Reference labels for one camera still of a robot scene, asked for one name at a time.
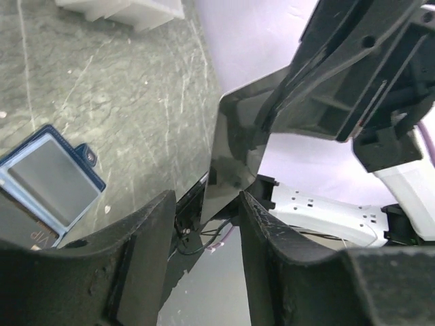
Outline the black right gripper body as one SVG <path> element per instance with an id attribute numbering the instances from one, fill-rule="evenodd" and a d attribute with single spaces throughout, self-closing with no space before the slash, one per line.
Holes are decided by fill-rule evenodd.
<path id="1" fill-rule="evenodd" d="M 342 4 L 339 102 L 349 116 L 339 139 L 353 139 L 369 172 L 420 160 L 412 130 L 434 100 L 434 11 L 425 1 Z"/>

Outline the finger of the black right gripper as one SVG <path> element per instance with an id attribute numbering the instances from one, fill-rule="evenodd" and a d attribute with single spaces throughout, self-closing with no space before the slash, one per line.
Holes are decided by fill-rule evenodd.
<path id="1" fill-rule="evenodd" d="M 421 44 L 420 1 L 319 1 L 255 125 L 343 142 L 381 106 Z"/>

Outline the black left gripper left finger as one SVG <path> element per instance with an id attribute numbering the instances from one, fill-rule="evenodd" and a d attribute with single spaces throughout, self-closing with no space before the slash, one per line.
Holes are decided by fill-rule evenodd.
<path id="1" fill-rule="evenodd" d="M 2 241 L 1 324 L 155 325 L 175 208 L 167 190 L 59 249 Z"/>

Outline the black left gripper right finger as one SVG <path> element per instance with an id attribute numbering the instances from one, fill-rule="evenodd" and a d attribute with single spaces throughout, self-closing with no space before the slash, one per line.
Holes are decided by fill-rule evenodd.
<path id="1" fill-rule="evenodd" d="M 239 195 L 252 325 L 433 325 L 434 248 L 334 251 Z"/>

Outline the black VIP credit card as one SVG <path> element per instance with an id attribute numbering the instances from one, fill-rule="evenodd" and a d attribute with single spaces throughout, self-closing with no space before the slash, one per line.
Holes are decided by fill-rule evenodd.
<path id="1" fill-rule="evenodd" d="M 64 226 L 72 224 L 99 196 L 96 187 L 52 139 L 7 171 Z"/>
<path id="2" fill-rule="evenodd" d="M 31 250 L 55 246 L 59 235 L 19 201 L 1 189 L 1 240 Z"/>

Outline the blue leather card holder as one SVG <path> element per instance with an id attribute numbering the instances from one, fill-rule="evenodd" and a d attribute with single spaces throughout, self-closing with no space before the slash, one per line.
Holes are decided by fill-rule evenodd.
<path id="1" fill-rule="evenodd" d="M 73 147 L 50 124 L 1 156 L 1 239 L 57 247 L 106 188 L 97 160 L 87 143 Z"/>

